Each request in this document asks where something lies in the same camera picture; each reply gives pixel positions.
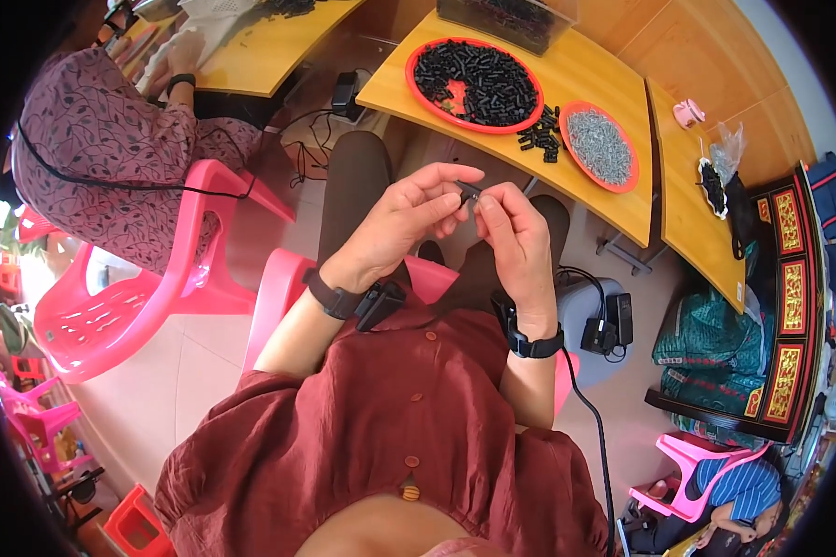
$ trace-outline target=red blouse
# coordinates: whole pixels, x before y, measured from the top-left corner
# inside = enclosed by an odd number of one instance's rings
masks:
[[[320,373],[247,372],[167,458],[158,518],[180,555],[293,555],[326,518],[410,473],[420,501],[514,555],[603,555],[607,522],[565,434],[514,433],[496,319],[433,320],[412,293],[347,322]]]

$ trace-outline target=woman's left hand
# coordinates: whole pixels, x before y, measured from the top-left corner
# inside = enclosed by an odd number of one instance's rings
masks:
[[[156,97],[161,96],[170,84],[171,77],[170,64],[167,63],[167,56],[165,56],[161,58],[155,65],[155,69],[152,70],[149,76],[149,83],[145,86],[145,95],[147,97],[152,95]]]
[[[368,290],[392,273],[426,233],[433,230],[444,238],[466,221],[468,208],[459,207],[462,190],[455,181],[482,178],[478,168],[437,162],[391,184],[340,251],[325,262],[323,280],[346,291]]]

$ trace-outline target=button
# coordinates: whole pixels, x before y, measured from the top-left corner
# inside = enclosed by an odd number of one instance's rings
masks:
[[[417,501],[421,497],[421,489],[417,486],[403,487],[403,499],[406,501]]]

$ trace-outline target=clear plastic box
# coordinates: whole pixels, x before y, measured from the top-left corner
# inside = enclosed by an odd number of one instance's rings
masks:
[[[437,0],[437,15],[541,56],[579,23],[579,0]]]

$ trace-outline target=dark brown pants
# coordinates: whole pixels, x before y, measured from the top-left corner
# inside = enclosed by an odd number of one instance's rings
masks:
[[[319,265],[344,245],[392,183],[390,155],[378,136],[370,132],[350,132],[335,143],[328,165],[328,184],[325,186]],[[550,195],[537,195],[531,203],[548,223],[554,273],[567,240],[569,213]],[[391,277],[411,285],[405,264],[391,273]],[[458,308],[491,313],[490,296],[501,288],[492,248],[481,240],[468,249],[458,278],[433,304],[433,309],[437,314]]]

